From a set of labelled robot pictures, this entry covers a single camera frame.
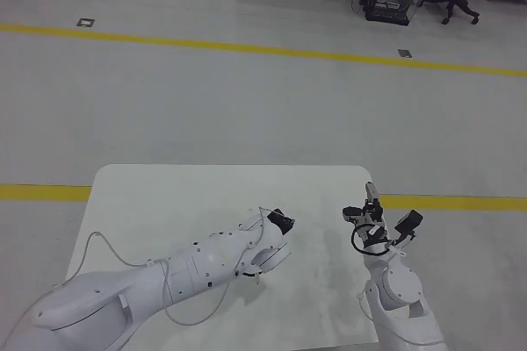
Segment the yellow floor line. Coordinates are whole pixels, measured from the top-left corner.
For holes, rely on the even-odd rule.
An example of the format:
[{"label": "yellow floor line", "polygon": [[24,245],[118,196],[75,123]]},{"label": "yellow floor line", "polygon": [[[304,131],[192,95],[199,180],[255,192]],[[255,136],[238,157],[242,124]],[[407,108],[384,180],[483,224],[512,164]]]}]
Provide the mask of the yellow floor line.
[{"label": "yellow floor line", "polygon": [[[91,187],[69,185],[0,184],[0,200],[86,202]],[[527,211],[527,197],[446,197],[381,195],[386,209]]]},{"label": "yellow floor line", "polygon": [[219,43],[212,41],[200,41],[189,39],[172,39],[161,37],[142,37],[138,35],[116,34],[108,32],[92,32],[86,29],[74,30],[63,28],[44,28],[30,25],[16,25],[0,23],[0,32],[17,32],[23,34],[53,35],[59,37],[70,37],[79,39],[119,41],[143,45],[157,45],[166,47],[189,47],[209,50],[224,50],[252,54],[268,54],[279,56],[292,56],[307,59],[333,60],[370,63],[375,65],[426,68],[437,70],[458,71],[466,73],[477,73],[484,75],[508,75],[527,78],[527,71],[491,68],[471,65],[459,65],[451,63],[440,63],[431,61],[416,61],[410,59],[387,59],[384,57],[362,56],[355,54],[324,53],[310,50],[295,50],[282,47],[260,47],[256,45]]},{"label": "yellow floor line", "polygon": [[0,200],[86,202],[89,186],[0,184]]}]

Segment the person's leg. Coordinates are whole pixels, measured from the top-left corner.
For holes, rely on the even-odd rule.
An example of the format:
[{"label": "person's leg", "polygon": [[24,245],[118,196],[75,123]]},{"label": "person's leg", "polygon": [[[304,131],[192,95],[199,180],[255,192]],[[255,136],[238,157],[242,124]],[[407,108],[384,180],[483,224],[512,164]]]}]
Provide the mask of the person's leg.
[{"label": "person's leg", "polygon": [[473,16],[473,25],[476,25],[478,23],[478,17],[480,16],[480,14],[476,11],[472,11],[469,7],[468,7],[468,2],[465,0],[465,1],[457,1],[457,6],[464,12],[466,13],[467,15],[470,15],[470,16]]},{"label": "person's leg", "polygon": [[449,18],[453,17],[453,7],[455,7],[455,2],[454,2],[454,0],[451,0],[447,4],[447,17],[443,18],[443,21],[441,21],[442,24],[444,24],[444,25],[448,24],[449,23]]}]

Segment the gray floor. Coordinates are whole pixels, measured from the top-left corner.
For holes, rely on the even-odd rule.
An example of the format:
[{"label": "gray floor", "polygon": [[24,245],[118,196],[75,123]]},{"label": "gray floor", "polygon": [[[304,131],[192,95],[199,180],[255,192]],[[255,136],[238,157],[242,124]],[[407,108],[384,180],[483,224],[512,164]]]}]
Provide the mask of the gray floor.
[{"label": "gray floor", "polygon": [[[527,70],[527,6],[471,6],[476,26],[426,4],[399,27],[347,1],[8,0],[0,22]],[[385,193],[527,197],[527,79],[0,32],[0,183],[151,162],[350,164]],[[64,277],[84,208],[0,202],[1,337]],[[527,350],[527,212],[424,215],[408,260],[444,332]]]}]

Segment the white cable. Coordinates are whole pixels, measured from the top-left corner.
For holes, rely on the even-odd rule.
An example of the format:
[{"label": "white cable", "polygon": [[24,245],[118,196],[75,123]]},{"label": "white cable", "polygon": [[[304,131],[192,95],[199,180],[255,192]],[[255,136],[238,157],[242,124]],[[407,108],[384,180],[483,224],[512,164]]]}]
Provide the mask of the white cable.
[{"label": "white cable", "polygon": [[[283,217],[285,217],[284,214],[281,214],[277,211],[273,211],[273,210],[268,210],[266,208],[263,208],[263,207],[258,207],[259,211],[260,211],[260,216],[261,216],[261,219],[258,220],[255,224],[253,224],[249,229],[253,228],[255,225],[257,225],[259,222],[262,222],[262,231],[260,232],[260,236],[257,238],[257,241],[256,241],[256,244],[254,245],[257,246],[257,244],[259,244],[260,240],[262,239],[262,237],[264,236],[264,214],[262,213],[262,210],[265,210],[265,211],[269,211],[269,212],[274,212],[274,213],[277,213],[278,215],[281,215]],[[249,250],[249,247],[246,247],[244,249],[244,251],[242,251],[240,257],[238,258],[238,261],[236,262],[235,264],[235,268],[233,269],[232,271],[232,274],[235,275],[235,272],[236,270],[238,269],[238,265],[240,264],[240,261],[242,260],[242,257],[244,256],[244,253],[246,253],[246,251]],[[213,309],[213,311],[211,313],[209,313],[206,317],[204,317],[203,319],[197,321],[197,322],[193,322],[193,323],[187,323],[187,322],[182,322],[182,321],[179,321],[175,318],[173,318],[172,316],[170,316],[170,312],[168,311],[168,307],[166,307],[166,289],[168,287],[168,275],[170,273],[170,263],[168,262],[168,260],[160,260],[161,264],[162,262],[165,264],[166,266],[166,270],[164,270],[164,284],[162,285],[162,304],[164,305],[164,313],[166,314],[166,316],[174,323],[180,325],[180,326],[197,326],[203,322],[205,322],[206,320],[208,320],[209,318],[211,318],[220,308],[220,305],[222,304],[222,302],[224,301],[225,299],[225,296],[227,295],[227,291],[228,291],[228,287],[230,286],[231,282],[228,282],[227,283],[227,287],[224,289],[224,291],[222,292],[222,295],[220,296],[220,300],[219,300],[219,303],[217,304],[217,306]]]},{"label": "white cable", "polygon": [[[259,211],[260,211],[260,215],[261,215],[261,222],[262,222],[262,231],[260,232],[260,236],[259,238],[257,239],[256,241],[256,245],[260,242],[260,240],[262,239],[262,237],[264,236],[264,214],[262,213],[262,210],[266,210],[266,211],[269,211],[269,212],[274,212],[274,213],[277,213],[278,215],[281,215],[283,217],[285,217],[285,215],[283,215],[282,213],[279,213],[277,211],[273,211],[273,210],[269,210],[269,209],[266,209],[266,208],[263,208],[263,207],[259,207]],[[19,317],[19,319],[16,321],[16,323],[14,324],[14,327],[8,332],[8,334],[6,335],[6,338],[4,339],[4,344],[2,345],[2,347],[0,347],[0,350],[4,350],[4,348],[6,347],[6,344],[8,343],[8,341],[10,340],[11,336],[13,335],[13,333],[16,331],[16,329],[18,328],[19,326],[19,323],[21,322],[21,320],[23,319],[23,317],[25,317],[25,315],[39,302],[41,301],[44,297],[47,297],[49,296],[50,294],[52,294],[53,292],[57,291],[58,289],[60,288],[63,288],[64,286],[66,286],[68,283],[70,283],[77,275],[78,273],[80,273],[80,270],[82,269],[82,266],[84,265],[84,262],[86,260],[86,254],[88,253],[88,247],[90,245],[90,240],[93,236],[98,236],[100,238],[102,238],[105,242],[105,244],[109,247],[109,249],[112,251],[113,255],[121,262],[123,263],[124,265],[128,266],[128,267],[146,267],[147,264],[146,263],[143,263],[143,264],[132,264],[132,263],[129,263],[125,260],[123,260],[123,258],[121,258],[121,256],[119,256],[119,254],[117,253],[117,251],[115,250],[115,248],[113,248],[112,244],[109,242],[109,240],[101,233],[101,232],[93,232],[91,233],[89,236],[88,236],[88,239],[86,240],[86,245],[84,246],[84,253],[82,255],[82,260],[80,260],[80,264],[78,265],[78,268],[76,269],[76,272],[69,278],[67,279],[66,281],[64,281],[64,283],[62,283],[61,285],[57,285],[57,286],[54,286],[50,291],[46,292],[45,294],[41,295],[40,297],[38,297],[32,304],[29,305],[29,307],[27,307],[25,309],[25,311],[21,314],[21,316]],[[236,263],[235,265],[235,271],[236,269],[238,268],[238,265],[240,264],[240,261],[242,260],[242,257],[244,255],[244,253],[248,250],[248,248],[244,249],[244,251],[242,251],[242,254],[240,255],[240,258],[238,259],[238,262]],[[168,282],[168,272],[170,270],[170,267],[169,267],[169,263],[167,260],[160,260],[160,261],[163,261],[165,262],[165,264],[167,265],[167,269],[166,269],[166,272],[164,272],[165,274],[165,277],[164,277],[164,286],[166,286],[167,282]],[[200,323],[203,323],[205,322],[206,320],[208,320],[209,318],[211,318],[214,313],[217,312],[217,310],[219,309],[220,305],[222,304],[222,301],[224,300],[225,296],[227,295],[227,291],[228,291],[228,286],[230,285],[231,282],[228,282],[227,284],[227,287],[225,288],[225,290],[223,291],[223,294],[222,294],[222,297],[220,298],[220,301],[219,303],[217,304],[217,307],[214,309],[214,311],[212,311],[207,317],[205,317],[204,319],[200,320],[199,322],[197,323],[194,323],[194,324],[189,324],[189,323],[182,323],[182,322],[179,322],[175,319],[173,319],[170,314],[168,313],[167,311],[167,308],[164,307],[164,312],[166,313],[166,316],[168,316],[168,318],[170,320],[172,320],[174,323],[177,323],[181,326],[196,326]]]},{"label": "white cable", "polygon": [[52,294],[53,292],[57,291],[58,289],[60,288],[63,288],[65,287],[68,283],[72,282],[72,280],[78,275],[78,273],[80,273],[80,269],[82,269],[82,266],[84,265],[84,261],[86,260],[86,254],[88,253],[88,246],[90,245],[90,240],[93,236],[98,236],[100,238],[102,238],[105,242],[105,244],[107,244],[107,246],[109,247],[109,249],[112,251],[113,255],[115,255],[115,257],[121,262],[123,263],[124,265],[126,266],[129,266],[129,267],[146,267],[147,264],[132,264],[132,263],[129,263],[125,260],[123,260],[121,258],[121,256],[119,256],[119,254],[117,253],[117,251],[115,251],[115,249],[113,248],[112,244],[109,242],[109,240],[100,232],[94,232],[92,234],[90,234],[90,236],[88,236],[88,239],[86,240],[86,245],[84,247],[84,253],[82,255],[82,260],[80,261],[80,264],[78,265],[78,268],[76,269],[76,272],[67,280],[64,281],[64,283],[62,283],[61,285],[57,285],[57,286],[54,286],[51,290],[49,290],[48,292],[46,292],[45,294],[41,295],[40,297],[38,297],[32,304],[29,305],[29,307],[27,307],[25,309],[25,311],[21,314],[21,316],[19,317],[18,321],[14,324],[14,327],[10,330],[10,332],[8,333],[8,335],[6,335],[6,339],[4,340],[4,344],[2,345],[2,347],[0,347],[0,350],[4,350],[4,348],[6,347],[6,344],[8,343],[8,341],[10,340],[11,336],[13,335],[14,331],[18,328],[19,326],[19,323],[21,322],[21,320],[23,319],[23,317],[25,317],[25,315],[39,302],[41,301],[44,297],[47,297],[49,296],[50,294]]}]

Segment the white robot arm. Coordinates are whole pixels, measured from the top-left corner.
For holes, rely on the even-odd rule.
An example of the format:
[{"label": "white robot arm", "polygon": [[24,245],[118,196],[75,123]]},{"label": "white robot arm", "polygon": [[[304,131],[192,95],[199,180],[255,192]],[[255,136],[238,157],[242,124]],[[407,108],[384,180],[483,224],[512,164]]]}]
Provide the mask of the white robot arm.
[{"label": "white robot arm", "polygon": [[[415,237],[414,229],[422,222],[422,215],[411,211],[401,219],[395,227],[401,236],[391,240],[375,186],[367,183],[365,189],[367,199],[363,208],[343,209],[343,218],[355,226],[351,244],[364,255],[365,266],[371,273],[364,293],[372,316],[366,314],[363,306],[362,311],[375,324],[379,344],[386,351],[447,351],[439,325],[423,295],[422,283],[402,263],[401,257],[406,254],[397,248],[407,237],[408,240]],[[363,248],[356,245],[356,235],[363,241]],[[357,297],[360,305],[362,294]],[[405,307],[409,309],[406,319],[390,313]]]},{"label": "white robot arm", "polygon": [[119,350],[160,310],[243,274],[274,269],[291,253],[284,235],[293,224],[277,209],[238,230],[213,233],[168,260],[76,276],[30,310],[32,325],[5,349]]}]

